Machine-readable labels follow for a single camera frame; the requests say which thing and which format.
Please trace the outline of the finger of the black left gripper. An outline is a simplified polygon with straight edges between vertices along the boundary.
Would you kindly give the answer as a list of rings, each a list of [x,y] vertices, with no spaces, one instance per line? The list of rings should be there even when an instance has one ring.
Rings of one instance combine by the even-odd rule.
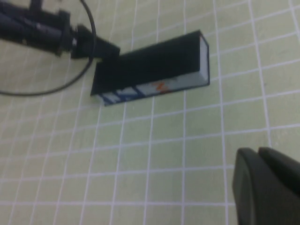
[[[71,28],[73,44],[93,43],[93,57],[96,59],[109,59],[118,57],[120,48],[109,41],[97,36],[96,29],[89,30],[83,24]]]
[[[71,51],[70,51],[70,58],[71,59],[83,59],[89,58],[93,51],[93,43],[77,43],[72,44]]]

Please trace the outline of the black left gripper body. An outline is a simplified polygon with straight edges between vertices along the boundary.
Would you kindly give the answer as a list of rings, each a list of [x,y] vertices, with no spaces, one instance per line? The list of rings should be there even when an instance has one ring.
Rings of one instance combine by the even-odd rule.
[[[26,44],[60,56],[71,50],[70,13],[29,11],[25,16]]]

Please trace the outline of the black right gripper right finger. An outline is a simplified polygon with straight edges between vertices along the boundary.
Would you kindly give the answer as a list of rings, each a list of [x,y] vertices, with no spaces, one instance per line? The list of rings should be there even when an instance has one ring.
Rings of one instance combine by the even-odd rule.
[[[297,196],[300,195],[300,163],[272,148],[260,147],[259,156],[275,176]]]

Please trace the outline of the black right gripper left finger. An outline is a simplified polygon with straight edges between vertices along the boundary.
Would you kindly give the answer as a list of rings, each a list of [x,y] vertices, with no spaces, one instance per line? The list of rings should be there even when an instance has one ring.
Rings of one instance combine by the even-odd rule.
[[[258,151],[237,150],[232,190],[239,225],[300,223],[300,196],[275,176]]]

